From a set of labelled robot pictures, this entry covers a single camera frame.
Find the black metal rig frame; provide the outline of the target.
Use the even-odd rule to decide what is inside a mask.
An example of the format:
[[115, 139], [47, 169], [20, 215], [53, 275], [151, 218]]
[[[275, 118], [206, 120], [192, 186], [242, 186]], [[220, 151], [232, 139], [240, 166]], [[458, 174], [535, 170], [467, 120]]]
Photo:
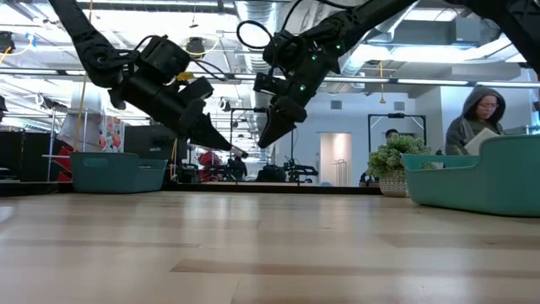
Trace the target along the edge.
[[387, 114], [369, 114], [367, 116], [368, 124], [368, 153], [372, 151], [372, 129], [373, 127], [382, 119], [404, 119], [408, 117], [412, 120], [422, 131], [423, 131], [423, 141], [424, 144], [428, 143], [427, 139], [427, 117], [425, 115], [416, 115], [416, 114], [405, 114], [402, 112], [387, 113]]
[[262, 107], [233, 107], [229, 113], [229, 141], [236, 149], [247, 154], [243, 161], [247, 166], [248, 177], [252, 179], [266, 165], [284, 166], [278, 161], [276, 143], [266, 148], [258, 145], [265, 118], [265, 110]]

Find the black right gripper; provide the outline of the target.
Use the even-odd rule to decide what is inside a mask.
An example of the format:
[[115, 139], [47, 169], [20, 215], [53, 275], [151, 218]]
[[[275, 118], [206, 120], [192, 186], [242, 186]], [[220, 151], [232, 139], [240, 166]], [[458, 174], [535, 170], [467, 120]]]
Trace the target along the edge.
[[323, 62], [303, 62], [289, 78], [289, 87], [278, 94], [274, 107], [266, 110], [267, 123], [257, 145], [265, 149], [287, 133], [293, 131], [295, 122], [307, 118], [307, 103], [316, 94], [326, 76], [326, 64]]

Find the red cart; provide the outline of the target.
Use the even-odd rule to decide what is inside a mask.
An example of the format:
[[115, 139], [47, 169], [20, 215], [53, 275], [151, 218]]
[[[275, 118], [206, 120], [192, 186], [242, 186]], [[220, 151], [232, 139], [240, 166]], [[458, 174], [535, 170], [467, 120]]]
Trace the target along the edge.
[[57, 153], [57, 157], [54, 158], [54, 162], [59, 165], [60, 169], [57, 176], [58, 182], [71, 182], [72, 166], [70, 154], [73, 152], [73, 148], [70, 146], [62, 146]]

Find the potted green plant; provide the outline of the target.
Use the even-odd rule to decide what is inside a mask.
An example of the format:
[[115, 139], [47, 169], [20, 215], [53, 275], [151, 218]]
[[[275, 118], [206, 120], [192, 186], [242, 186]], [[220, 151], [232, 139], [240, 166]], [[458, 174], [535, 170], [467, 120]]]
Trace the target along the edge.
[[431, 148], [420, 138], [394, 135], [377, 151], [371, 152], [366, 174], [376, 178], [381, 192], [387, 197], [409, 196], [402, 154], [429, 155]]

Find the long ceiling light bar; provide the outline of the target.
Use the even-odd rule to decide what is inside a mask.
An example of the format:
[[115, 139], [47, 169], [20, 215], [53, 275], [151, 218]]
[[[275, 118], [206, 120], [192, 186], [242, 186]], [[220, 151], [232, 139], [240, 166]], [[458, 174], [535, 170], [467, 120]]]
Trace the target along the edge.
[[[28, 76], [28, 77], [83, 77], [85, 71], [82, 70], [55, 70], [44, 68], [0, 68], [0, 75]], [[540, 82], [517, 82], [517, 81], [473, 81], [473, 80], [452, 80], [452, 79], [400, 79], [381, 77], [344, 77], [326, 76], [326, 83], [347, 83], [347, 84], [400, 84], [400, 85], [433, 85], [433, 86], [455, 86], [474, 87], [478, 85], [493, 88], [508, 89], [533, 89], [540, 90]]]

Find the light teal plastic bin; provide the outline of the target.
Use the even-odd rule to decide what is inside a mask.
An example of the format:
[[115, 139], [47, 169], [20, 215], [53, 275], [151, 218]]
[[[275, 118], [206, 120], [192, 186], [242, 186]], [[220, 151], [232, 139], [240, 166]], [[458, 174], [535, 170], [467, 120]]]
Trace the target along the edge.
[[416, 204], [540, 218], [540, 134], [487, 139], [478, 155], [403, 154], [402, 160]]

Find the red machine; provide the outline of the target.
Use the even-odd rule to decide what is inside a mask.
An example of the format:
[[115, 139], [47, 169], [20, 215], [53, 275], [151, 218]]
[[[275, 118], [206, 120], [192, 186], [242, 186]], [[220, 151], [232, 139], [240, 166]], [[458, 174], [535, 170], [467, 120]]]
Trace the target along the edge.
[[199, 178], [201, 182], [215, 182], [222, 179], [220, 174], [210, 174], [209, 169], [215, 166], [221, 166], [221, 159], [211, 151], [207, 151], [198, 156]]

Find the black aluminium table frame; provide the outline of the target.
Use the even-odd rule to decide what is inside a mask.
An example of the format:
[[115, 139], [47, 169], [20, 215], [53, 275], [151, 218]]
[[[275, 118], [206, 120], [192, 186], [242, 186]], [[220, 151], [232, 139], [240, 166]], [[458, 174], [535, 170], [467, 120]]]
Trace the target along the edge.
[[42, 195], [51, 193], [132, 194], [158, 191], [194, 193], [287, 193], [328, 195], [382, 195], [378, 187], [331, 187], [308, 183], [208, 182], [168, 183], [158, 186], [74, 187], [71, 182], [0, 181], [0, 197]]

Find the black ceiling dome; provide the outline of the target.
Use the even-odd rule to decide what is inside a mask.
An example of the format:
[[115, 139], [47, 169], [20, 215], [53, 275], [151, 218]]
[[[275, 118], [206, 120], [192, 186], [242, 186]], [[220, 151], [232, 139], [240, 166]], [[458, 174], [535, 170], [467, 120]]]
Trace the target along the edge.
[[190, 37], [185, 44], [186, 52], [193, 58], [202, 59], [206, 52], [202, 37]]

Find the black ceiling device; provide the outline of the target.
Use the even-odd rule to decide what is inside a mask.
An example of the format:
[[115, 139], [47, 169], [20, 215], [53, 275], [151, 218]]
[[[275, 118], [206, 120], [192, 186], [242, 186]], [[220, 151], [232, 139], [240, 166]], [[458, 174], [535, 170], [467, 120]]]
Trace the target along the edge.
[[0, 31], [0, 53], [11, 53], [15, 50], [15, 44], [12, 39], [11, 31]]

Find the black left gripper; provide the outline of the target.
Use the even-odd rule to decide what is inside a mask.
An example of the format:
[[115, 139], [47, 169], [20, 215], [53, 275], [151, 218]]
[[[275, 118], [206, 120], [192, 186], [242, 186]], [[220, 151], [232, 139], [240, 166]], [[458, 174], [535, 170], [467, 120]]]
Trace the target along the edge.
[[188, 136], [191, 144], [230, 151], [232, 144], [214, 127], [208, 114], [202, 114], [203, 100], [186, 101], [174, 85], [163, 86], [145, 77], [124, 79], [109, 90], [111, 103], [123, 101], [147, 113], [178, 136]]

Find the colourful poster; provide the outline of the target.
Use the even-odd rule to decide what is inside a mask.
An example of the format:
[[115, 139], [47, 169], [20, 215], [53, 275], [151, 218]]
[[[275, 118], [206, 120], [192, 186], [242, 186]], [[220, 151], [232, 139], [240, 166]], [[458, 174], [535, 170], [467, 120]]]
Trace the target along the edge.
[[118, 117], [102, 116], [100, 123], [100, 150], [122, 153], [124, 150], [125, 123]]

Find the black monitor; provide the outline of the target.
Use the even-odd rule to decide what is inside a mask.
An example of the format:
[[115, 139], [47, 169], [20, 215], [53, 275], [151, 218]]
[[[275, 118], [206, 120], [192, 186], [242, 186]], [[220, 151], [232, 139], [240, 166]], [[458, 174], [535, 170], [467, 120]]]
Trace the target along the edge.
[[163, 125], [126, 126], [124, 152], [140, 159], [171, 160], [176, 134]]

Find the silver spiral air duct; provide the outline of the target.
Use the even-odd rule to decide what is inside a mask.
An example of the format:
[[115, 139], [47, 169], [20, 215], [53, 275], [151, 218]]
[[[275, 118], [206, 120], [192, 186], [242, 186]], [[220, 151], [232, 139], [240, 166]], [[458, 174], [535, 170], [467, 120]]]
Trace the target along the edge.
[[393, 41], [396, 28], [417, 6], [418, 1], [413, 0], [405, 9], [367, 31], [342, 60], [341, 75], [354, 76], [367, 62], [378, 64], [390, 60], [390, 51], [384, 43]]
[[[264, 29], [261, 29], [253, 24], [244, 24], [240, 28], [241, 44], [244, 50], [248, 51], [248, 54], [245, 55], [247, 71], [253, 74], [268, 73], [270, 64], [263, 60], [262, 54], [258, 53], [255, 46], [265, 47], [270, 42], [268, 34], [273, 35], [278, 26], [281, 6], [265, 1], [237, 1], [235, 5], [241, 21], [252, 20], [264, 26]], [[251, 106], [254, 108], [262, 107], [265, 110], [266, 122], [263, 124], [262, 130], [267, 123], [266, 108], [270, 98], [269, 94], [254, 90], [251, 92]]]

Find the black bag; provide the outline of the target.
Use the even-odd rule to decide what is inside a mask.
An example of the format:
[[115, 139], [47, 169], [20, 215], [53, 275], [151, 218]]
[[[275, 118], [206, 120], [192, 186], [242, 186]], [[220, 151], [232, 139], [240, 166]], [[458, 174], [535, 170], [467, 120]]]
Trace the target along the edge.
[[286, 182], [286, 173], [283, 167], [265, 165], [256, 177], [257, 182]]

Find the dark teal plastic bin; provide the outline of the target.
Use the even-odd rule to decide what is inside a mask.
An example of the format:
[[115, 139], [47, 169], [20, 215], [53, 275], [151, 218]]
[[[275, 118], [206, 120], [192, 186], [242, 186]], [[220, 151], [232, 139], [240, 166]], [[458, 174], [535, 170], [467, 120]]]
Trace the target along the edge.
[[133, 153], [70, 154], [73, 190], [78, 193], [145, 193], [162, 188], [168, 160]]

